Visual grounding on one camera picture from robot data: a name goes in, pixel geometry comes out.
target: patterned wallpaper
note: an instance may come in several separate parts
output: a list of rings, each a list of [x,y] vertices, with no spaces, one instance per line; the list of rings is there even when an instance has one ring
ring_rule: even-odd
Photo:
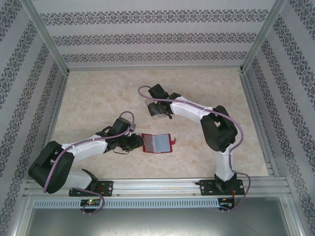
[[[289,0],[248,70],[264,129],[307,235],[315,235],[315,6]]]
[[[28,164],[39,154],[63,75],[18,0],[0,0],[0,236],[18,208]]]
[[[34,0],[67,66],[240,66],[275,0]]]

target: decorative border pattern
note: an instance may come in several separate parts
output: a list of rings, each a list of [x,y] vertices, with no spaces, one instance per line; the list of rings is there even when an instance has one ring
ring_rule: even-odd
[[[8,0],[4,3],[0,10],[0,42],[2,42],[6,33],[16,16],[22,9],[22,4],[19,0]]]
[[[41,13],[47,26],[183,23],[183,22],[263,22],[267,9],[259,10],[158,10]]]
[[[260,107],[258,106],[258,101],[257,101],[256,95],[255,95],[255,92],[254,92],[254,90],[253,90],[253,88],[252,88],[252,82],[251,82],[251,80],[250,80],[250,76],[249,76],[249,74],[248,74],[248,71],[246,71],[246,75],[247,75],[247,79],[248,79],[248,81],[249,81],[249,83],[250,83],[250,86],[251,86],[251,89],[252,89],[252,94],[253,94],[253,96],[254,96],[255,102],[256,102],[256,104],[257,104],[257,109],[258,109],[258,112],[259,112],[259,115],[260,115],[260,119],[261,119],[262,125],[263,125],[263,127],[264,127],[265,134],[266,134],[266,136],[267,136],[267,140],[268,140],[268,144],[269,144],[269,147],[270,147],[270,151],[272,152],[272,156],[274,157],[274,160],[275,160],[275,163],[276,163],[276,166],[277,166],[278,173],[279,173],[280,176],[282,176],[282,175],[281,175],[281,170],[280,170],[279,167],[278,167],[277,159],[275,158],[275,152],[274,152],[274,150],[273,150],[273,148],[272,148],[272,145],[271,145],[271,142],[270,142],[270,138],[269,138],[269,136],[268,136],[268,132],[267,132],[267,127],[266,127],[266,125],[265,125],[265,121],[264,121],[263,116],[262,116],[262,113],[261,113],[261,111],[260,111]]]
[[[253,43],[256,33],[147,33],[53,36],[57,46],[160,44],[160,43]]]
[[[315,40],[315,7],[309,0],[290,0],[295,13],[300,17],[301,22],[309,31],[312,39]]]
[[[44,44],[38,53],[33,69],[31,70],[29,78],[16,106],[17,108],[14,110],[14,115],[12,116],[12,120],[9,123],[9,127],[6,129],[7,132],[4,134],[0,147],[0,177],[2,177],[5,164],[11,154],[13,144],[15,143],[18,132],[20,131],[20,125],[22,124],[26,111],[31,102],[37,81],[39,80],[48,55],[48,48]]]
[[[304,209],[304,215],[308,219],[308,223],[310,225],[310,229],[312,234],[315,234],[315,209],[313,203],[311,203],[311,196],[307,193],[308,189],[305,186],[305,181],[303,179],[300,167],[296,164],[296,160],[294,157],[294,153],[292,152],[292,148],[289,140],[287,139],[287,135],[285,134],[285,129],[283,127],[282,121],[279,116],[278,109],[276,108],[275,102],[272,98],[271,92],[268,88],[266,79],[264,77],[263,71],[259,65],[257,58],[255,58],[252,62],[252,68],[255,72],[256,79],[258,80],[259,87],[261,93],[263,94],[263,99],[266,103],[267,109],[269,111],[269,116],[273,123],[273,127],[277,134],[277,138],[280,143],[280,147],[282,149],[282,153],[284,155],[284,159],[287,162],[288,170],[291,174],[291,178],[293,179],[294,186],[296,188],[296,192],[299,195],[299,200],[301,202],[301,206]]]
[[[295,72],[299,76],[299,80],[301,80],[301,84],[304,86],[304,90],[307,91],[307,96],[310,98],[310,101],[315,109],[315,77],[309,67],[309,63],[305,60],[302,51],[297,46],[292,33],[289,31],[281,16],[278,17],[273,25],[273,28],[281,41],[286,54],[290,58],[291,64],[294,66]]]
[[[315,141],[312,140],[310,130],[304,122],[304,117],[300,114],[299,106],[295,102],[295,98],[289,83],[286,81],[284,73],[280,68],[280,64],[268,42],[262,44],[261,49],[266,57],[270,70],[275,77],[276,84],[278,85],[279,92],[282,95],[283,101],[286,104],[286,108],[292,120],[292,123],[297,132],[297,136],[303,145],[303,150],[306,152],[306,157],[309,159],[309,164],[312,166],[312,171],[315,172]]]
[[[153,60],[244,60],[247,52],[153,52],[63,54],[67,63]]]
[[[51,121],[53,120],[53,115],[54,115],[54,112],[55,112],[55,106],[56,106],[57,101],[58,101],[58,98],[59,98],[59,92],[60,92],[60,90],[61,90],[61,87],[63,86],[63,81],[64,81],[67,77],[68,77],[67,75],[63,75],[62,81],[61,81],[61,83],[60,83],[60,85],[59,85],[59,89],[58,89],[58,93],[57,93],[57,98],[56,98],[56,100],[55,100],[55,103],[54,103],[53,109],[52,109],[51,114],[50,114],[50,118],[49,118],[48,126],[47,126],[46,133],[45,133],[45,136],[44,136],[44,139],[43,139],[43,140],[44,140],[44,142],[43,142],[43,144],[41,145],[40,152],[42,152],[42,151],[43,151],[43,149],[44,149],[45,142],[46,142],[47,135],[48,135],[49,128],[50,128],[50,123],[51,123]]]
[[[23,151],[21,153],[21,157],[19,159],[19,163],[16,167],[15,173],[14,173],[14,178],[12,179],[12,183],[9,188],[9,192],[7,193],[8,197],[4,200],[4,207],[1,209],[2,213],[0,216],[0,235],[6,235],[6,230],[8,229],[9,222],[12,217],[13,213],[13,208],[16,204],[16,198],[18,197],[18,193],[21,188],[22,184],[22,179],[25,175],[25,172],[27,171],[27,166],[29,163],[29,158],[32,154],[34,144],[36,142],[36,137],[39,132],[39,128],[41,125],[41,122],[44,117],[45,109],[49,100],[49,97],[51,95],[51,91],[54,85],[54,82],[56,80],[56,75],[58,73],[58,66],[56,62],[53,63],[52,69],[49,73],[46,86],[43,90],[43,93],[41,95],[41,100],[37,106],[36,114],[34,116],[33,122],[31,124],[31,128],[29,130],[25,145],[23,147]],[[63,79],[60,83],[58,94],[57,94],[57,99],[59,96],[59,92],[61,90],[61,86],[63,84]]]
[[[6,64],[7,67],[3,70],[0,78],[0,109],[2,109],[2,104],[5,102],[5,98],[11,90],[11,86],[16,79],[18,72],[21,69],[22,63],[25,60],[26,54],[28,53],[35,36],[37,35],[37,30],[33,23],[30,21],[23,32],[19,43],[12,53],[9,62]]]

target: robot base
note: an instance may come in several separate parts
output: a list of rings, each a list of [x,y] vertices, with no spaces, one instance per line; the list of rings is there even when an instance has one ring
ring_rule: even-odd
[[[93,189],[93,192],[99,193],[103,197],[111,197],[113,193],[113,181],[97,181],[96,188]],[[79,191],[70,188],[69,190],[70,197],[95,197],[95,194]]]
[[[201,195],[202,196],[220,196],[220,195],[244,195],[244,186],[241,179],[236,179],[233,177],[227,182],[223,182],[218,177],[215,176],[215,179],[201,180],[196,183],[200,185]]]

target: black mounting plate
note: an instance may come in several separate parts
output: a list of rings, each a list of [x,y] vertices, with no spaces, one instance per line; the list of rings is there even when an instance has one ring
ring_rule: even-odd
[[[113,193],[113,181],[97,181],[96,193],[101,194],[103,197],[111,197]],[[70,188],[69,190],[70,197],[95,197],[95,194],[79,191]]]
[[[232,195],[232,190],[235,190],[235,195],[244,195],[244,186],[243,181],[241,179],[236,179],[233,185],[227,189],[224,193],[222,193],[216,187],[216,181],[214,179],[206,179],[199,181],[198,185],[200,185],[200,191],[202,196],[213,196],[213,195]]]

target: metal frame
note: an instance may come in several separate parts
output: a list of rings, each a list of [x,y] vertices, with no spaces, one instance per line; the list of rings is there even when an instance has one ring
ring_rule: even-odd
[[[27,12],[28,16],[30,17],[31,21],[35,25],[38,33],[42,37],[44,43],[46,44],[49,52],[52,54],[54,60],[56,61],[59,69],[61,70],[63,75],[68,75],[69,69],[59,52],[53,38],[51,37],[49,31],[47,30],[43,20],[41,19],[36,7],[32,0],[21,0],[21,4],[23,8]]]
[[[178,66],[116,66],[116,67],[80,67],[70,71],[109,71],[109,70],[183,70],[183,69],[222,69],[236,68],[237,65],[178,65]]]
[[[262,43],[267,37],[267,34],[269,33],[270,29],[272,28],[272,25],[276,21],[278,15],[280,14],[282,8],[284,7],[284,4],[286,3],[286,0],[276,0],[274,5],[272,6],[264,24],[262,25],[254,43],[252,44],[249,52],[247,53],[244,63],[241,66],[242,71],[245,72],[250,67],[252,60],[257,55]]]
[[[195,182],[206,178],[179,178],[179,179],[111,179],[113,184],[113,196],[105,200],[135,200],[135,199],[217,199],[230,196],[201,196],[200,186]],[[247,188],[247,178],[243,180]],[[17,219],[15,221],[12,236],[24,236],[34,209],[36,200],[68,200],[88,199],[89,197],[69,197],[69,189],[63,188],[55,194],[44,194],[42,187],[34,180],[28,180],[23,193]],[[285,177],[253,177],[249,198],[279,197],[287,225],[292,236],[305,235],[297,209]]]
[[[269,143],[262,130],[262,121],[259,115],[257,105],[254,103],[254,97],[250,90],[247,76],[244,75],[241,69],[238,69],[243,90],[257,136],[260,142],[261,149],[264,153],[266,166],[270,175],[269,177],[252,177],[252,187],[250,189],[248,198],[257,197],[278,197],[281,201],[283,213],[290,234],[292,236],[304,236],[305,231],[299,217],[289,184],[286,177],[279,177],[279,173],[271,154]],[[53,123],[49,131],[49,139],[52,138],[58,113],[63,100],[63,94],[66,88],[66,81],[64,83],[58,106],[53,118]],[[108,201],[126,201],[126,200],[190,200],[196,199],[218,199],[228,198],[231,196],[201,196],[200,186],[195,183],[202,179],[213,178],[174,178],[174,179],[102,179],[114,182],[112,197],[106,197]],[[248,186],[247,178],[240,178],[243,181],[244,187]],[[38,200],[74,200],[74,199],[89,199],[89,197],[69,197],[69,189],[62,188],[55,194],[44,194],[42,187],[34,180],[27,180],[26,187],[23,193],[21,205],[19,207],[17,218],[13,225],[12,236],[24,236],[27,232],[28,224],[32,215],[34,205]]]
[[[252,116],[252,121],[254,123],[254,127],[256,130],[257,137],[258,137],[260,148],[261,148],[261,151],[262,151],[263,156],[265,158],[268,173],[271,176],[279,177],[280,175],[278,172],[278,168],[277,168],[274,156],[271,152],[268,138],[266,136],[265,131],[263,130],[264,126],[263,126],[263,123],[262,123],[262,120],[261,120],[261,117],[259,114],[258,106],[254,102],[255,98],[254,98],[253,92],[251,90],[251,86],[249,84],[247,74],[243,73],[241,69],[239,69],[238,72],[239,72],[239,76],[241,79],[245,98],[247,100],[247,104],[248,104],[248,107],[249,107],[249,110],[250,110],[250,113]]]

